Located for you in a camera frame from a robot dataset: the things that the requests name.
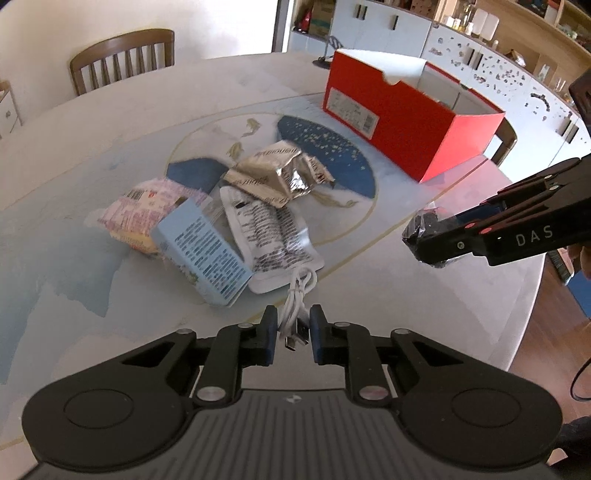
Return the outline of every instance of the finger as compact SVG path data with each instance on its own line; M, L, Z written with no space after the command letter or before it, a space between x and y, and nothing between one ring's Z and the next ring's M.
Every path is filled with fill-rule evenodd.
M566 250L569 252L569 258L571 260L574 260L575 258L578 258L579 255L581 254L581 250L583 249L583 246L581 244L576 244L576 245L569 245Z
M591 248L584 247L581 252L581 270L587 280L591 280Z

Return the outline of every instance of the human hand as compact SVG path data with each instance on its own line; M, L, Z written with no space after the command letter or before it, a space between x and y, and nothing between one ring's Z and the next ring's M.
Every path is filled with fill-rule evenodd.
M576 244L568 247L571 260L580 258L581 270L588 280L591 280L591 242L585 244Z

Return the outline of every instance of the gold wrapper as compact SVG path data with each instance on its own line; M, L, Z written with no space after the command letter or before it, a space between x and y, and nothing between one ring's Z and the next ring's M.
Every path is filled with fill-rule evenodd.
M333 185L335 182L316 157L306 154L286 140L241 161L228 170L223 178L276 208L310 193L320 183Z

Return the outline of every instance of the red object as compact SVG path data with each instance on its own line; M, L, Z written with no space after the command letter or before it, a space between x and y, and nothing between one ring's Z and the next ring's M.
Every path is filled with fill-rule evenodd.
M312 20L312 10L309 8L306 10L304 14L304 18L301 19L300 25L298 25L298 29L303 33L308 33L310 29L310 20Z
M444 83L450 85L447 88L457 86L459 91L465 92L459 87L458 80L428 62L425 70L444 79ZM327 109L331 89L340 91L379 116L373 135L371 138L365 135L365 138L420 182L482 154L505 116L502 110L473 90L468 90L467 94L491 113L455 113L404 81L390 85L384 80L382 70L340 50L335 52L330 67L323 108L351 127Z

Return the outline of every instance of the red box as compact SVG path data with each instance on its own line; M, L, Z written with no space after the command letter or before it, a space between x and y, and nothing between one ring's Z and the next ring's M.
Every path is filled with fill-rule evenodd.
M363 50L335 52L323 108L417 181L483 153L505 116L423 59Z

